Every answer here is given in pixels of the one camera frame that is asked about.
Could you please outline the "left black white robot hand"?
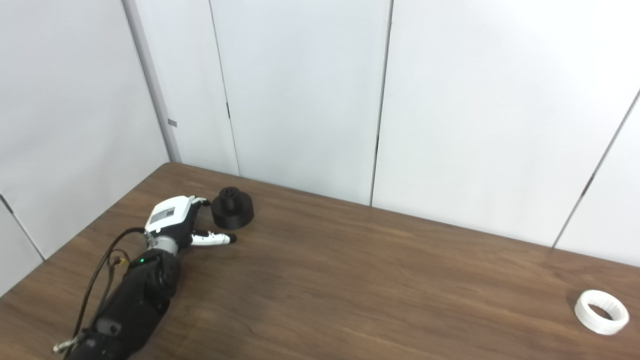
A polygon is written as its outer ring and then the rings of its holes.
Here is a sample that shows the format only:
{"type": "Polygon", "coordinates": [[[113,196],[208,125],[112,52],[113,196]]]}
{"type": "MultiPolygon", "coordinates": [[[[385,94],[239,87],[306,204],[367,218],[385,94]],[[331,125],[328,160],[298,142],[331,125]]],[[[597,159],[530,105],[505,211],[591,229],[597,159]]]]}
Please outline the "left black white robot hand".
{"type": "Polygon", "coordinates": [[[202,207],[210,207],[204,197],[175,196],[158,203],[144,226],[147,249],[160,249],[172,255],[190,246],[213,247],[237,242],[234,234],[197,230],[195,223],[202,207]]]}

